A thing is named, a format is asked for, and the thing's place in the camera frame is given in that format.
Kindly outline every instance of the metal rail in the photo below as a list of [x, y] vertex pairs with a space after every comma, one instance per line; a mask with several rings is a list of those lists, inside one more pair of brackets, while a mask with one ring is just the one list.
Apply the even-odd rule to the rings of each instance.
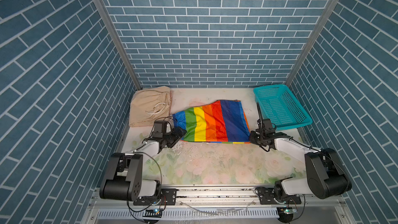
[[307, 58], [308, 53], [312, 49], [316, 39], [321, 33], [323, 27], [325, 26], [327, 20], [329, 19], [331, 13], [333, 12], [338, 2], [339, 0], [329, 0], [328, 3], [326, 4], [325, 9], [323, 10], [321, 16], [319, 17], [319, 20], [316, 23], [314, 30], [311, 32], [310, 36], [308, 37], [306, 44], [302, 48], [300, 55], [298, 56], [295, 64], [292, 67], [292, 70], [287, 76], [287, 79], [285, 81], [286, 86], [290, 86], [293, 79], [296, 77], [296, 74], [298, 73], [301, 65]]
[[129, 73], [132, 82], [134, 83], [135, 87], [137, 88], [137, 90], [141, 90], [141, 84], [138, 81], [134, 70], [132, 68], [131, 62], [129, 60], [129, 57], [127, 56], [126, 50], [124, 49], [122, 42], [119, 38], [119, 35], [116, 32], [116, 29], [112, 23], [112, 20], [108, 14], [108, 11], [106, 10], [106, 7], [103, 3], [102, 0], [93, 0], [94, 5], [96, 6], [98, 13], [103, 21], [103, 23], [105, 24], [105, 27], [107, 28], [110, 37], [112, 38], [113, 43], [115, 44], [115, 47], [117, 49], [117, 52], [120, 55], [120, 58], [122, 59], [122, 62], [124, 64], [124, 66], [127, 69], [127, 72]]
[[[254, 186], [201, 186], [201, 187], [174, 187], [177, 189], [176, 205], [168, 208], [181, 208], [184, 203], [192, 207], [220, 207], [220, 208], [245, 208], [245, 207], [287, 207], [287, 204], [261, 205], [258, 196], [254, 192]], [[306, 196], [306, 202], [297, 206], [309, 207], [341, 207], [345, 202], [341, 196], [319, 199], [315, 196]], [[142, 209], [142, 206], [133, 206], [134, 209]], [[96, 190], [88, 206], [89, 209], [98, 208], [127, 208], [125, 201], [101, 199]]]

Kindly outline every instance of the teal plastic basket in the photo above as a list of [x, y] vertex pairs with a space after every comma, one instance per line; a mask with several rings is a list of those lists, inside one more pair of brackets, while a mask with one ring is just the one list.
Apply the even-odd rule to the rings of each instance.
[[256, 102], [259, 102], [263, 118], [271, 119], [278, 130], [287, 130], [312, 124], [290, 89], [283, 84], [256, 87]]

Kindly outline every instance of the beige pants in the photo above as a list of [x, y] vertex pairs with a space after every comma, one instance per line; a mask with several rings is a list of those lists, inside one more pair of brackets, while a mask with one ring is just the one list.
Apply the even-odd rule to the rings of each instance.
[[136, 91], [130, 104], [130, 127], [150, 127], [157, 118], [170, 115], [170, 88], [156, 87]]

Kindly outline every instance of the mounting plate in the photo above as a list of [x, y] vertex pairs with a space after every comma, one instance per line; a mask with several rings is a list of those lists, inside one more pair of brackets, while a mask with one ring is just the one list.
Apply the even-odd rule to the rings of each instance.
[[177, 189], [162, 189], [162, 196], [166, 197], [166, 205], [176, 205]]
[[[280, 202], [277, 202], [274, 198], [273, 188], [257, 187], [255, 190], [261, 205], [280, 204]], [[292, 195], [289, 196], [289, 203], [301, 204], [301, 199], [296, 195]]]

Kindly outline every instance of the black cable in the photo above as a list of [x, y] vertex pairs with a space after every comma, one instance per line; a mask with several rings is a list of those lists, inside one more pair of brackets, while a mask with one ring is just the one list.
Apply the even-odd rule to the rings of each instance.
[[[170, 116], [167, 116], [167, 117], [160, 117], [160, 118], [157, 118], [157, 119], [154, 120], [154, 122], [157, 121], [157, 120], [159, 120], [159, 119], [161, 119], [161, 118], [162, 118], [162, 119], [169, 118], [169, 119], [171, 119], [171, 120], [174, 121], [173, 116], [170, 115]], [[144, 143], [144, 141], [147, 141], [148, 139], [150, 139], [150, 138], [152, 137], [152, 132], [153, 132], [153, 129], [154, 129], [154, 128], [155, 128], [155, 125], [152, 126], [152, 130], [151, 130], [150, 133], [149, 133], [149, 137], [144, 138], [144, 139], [142, 140], [142, 143]]]
[[266, 152], [269, 152], [269, 150], [271, 149], [269, 146], [268, 146], [268, 150], [266, 150], [263, 146], [260, 146], [260, 148], [262, 148], [262, 149], [265, 150]]
[[[304, 145], [304, 144], [302, 144], [302, 143], [300, 143], [300, 142], [297, 142], [296, 140], [293, 139], [293, 137], [291, 137], [290, 140], [293, 140], [294, 142], [296, 142], [296, 143], [298, 143], [298, 144], [300, 144], [300, 145], [302, 145], [302, 146], [304, 146], [304, 147], [307, 147], [308, 149], [312, 149], [312, 150], [314, 150], [314, 151], [321, 152], [321, 150], [314, 149], [312, 146], [306, 146], [306, 145]], [[343, 168], [341, 168], [340, 165], [339, 165], [338, 163], [336, 163], [330, 156], [327, 156], [326, 154], [323, 154], [323, 153], [322, 153], [322, 155], [324, 155], [325, 157], [329, 158], [332, 162], [334, 162], [334, 163], [337, 165], [337, 167], [340, 168], [340, 170], [341, 170], [342, 172], [344, 172]], [[342, 194], [345, 193], [345, 192], [347, 191], [348, 187], [349, 187], [349, 183], [348, 183], [348, 180], [347, 180], [347, 186], [346, 186], [346, 188], [343, 190]]]
[[166, 210], [166, 196], [164, 195], [163, 197], [164, 197], [164, 208], [162, 209], [162, 211], [165, 211]]
[[[158, 166], [158, 168], [159, 168], [159, 172], [160, 172], [160, 188], [162, 188], [162, 170], [160, 169], [160, 166], [159, 166], [159, 164], [158, 164], [158, 162], [153, 158], [153, 157], [151, 157], [150, 155], [148, 155], [147, 153], [145, 153], [145, 152], [134, 152], [135, 154], [145, 154], [145, 155], [147, 155], [148, 157], [150, 157], [153, 161], [155, 161], [155, 163], [156, 163], [156, 165]], [[157, 196], [157, 198], [159, 199], [159, 197], [160, 197], [160, 194], [161, 194], [161, 191], [159, 191], [159, 193], [158, 193], [158, 196]], [[136, 219], [136, 220], [138, 220], [138, 221], [140, 221], [140, 222], [142, 222], [142, 223], [145, 223], [145, 224], [147, 224], [146, 222], [144, 222], [144, 221], [142, 221], [142, 220], [139, 220], [139, 219], [137, 219], [133, 214], [132, 214], [132, 212], [134, 212], [134, 213], [139, 213], [139, 212], [142, 212], [142, 211], [145, 211], [146, 209], [148, 209], [149, 207], [151, 207], [152, 206], [152, 204], [151, 203], [149, 203], [149, 205], [146, 207], [146, 208], [144, 208], [144, 209], [142, 209], [142, 210], [140, 210], [140, 211], [135, 211], [135, 210], [133, 210], [131, 207], [130, 207], [130, 204], [129, 204], [129, 201], [127, 200], [127, 207], [129, 208], [129, 212], [130, 212], [130, 214], [131, 214], [131, 216], [132, 217], [134, 217], [134, 219]]]
[[143, 144], [142, 146], [140, 146], [140, 147], [138, 147], [138, 148], [136, 148], [136, 149], [134, 149], [134, 150], [139, 150], [139, 149], [141, 149], [142, 147], [144, 147], [146, 144]]
[[263, 128], [264, 122], [263, 122], [263, 115], [261, 114], [261, 108], [260, 108], [259, 102], [257, 102], [257, 112], [258, 112], [258, 117], [260, 118], [259, 119], [260, 123], [259, 123], [258, 127], [261, 130]]
[[302, 207], [301, 214], [300, 214], [299, 217], [297, 217], [297, 218], [291, 220], [290, 222], [292, 222], [292, 221], [294, 221], [294, 220], [297, 220], [297, 219], [300, 218], [300, 217], [302, 216], [302, 214], [304, 213], [304, 209], [305, 209], [305, 195], [302, 195], [302, 196], [304, 197], [304, 205], [303, 205], [303, 207]]
[[158, 164], [158, 162], [153, 158], [153, 157], [151, 157], [150, 155], [148, 155], [147, 153], [145, 153], [145, 152], [133, 152], [134, 154], [144, 154], [144, 155], [147, 155], [148, 157], [150, 157], [155, 163], [156, 163], [156, 165], [158, 166], [158, 168], [159, 168], [159, 172], [160, 172], [160, 188], [162, 188], [162, 170], [160, 169], [160, 165]]

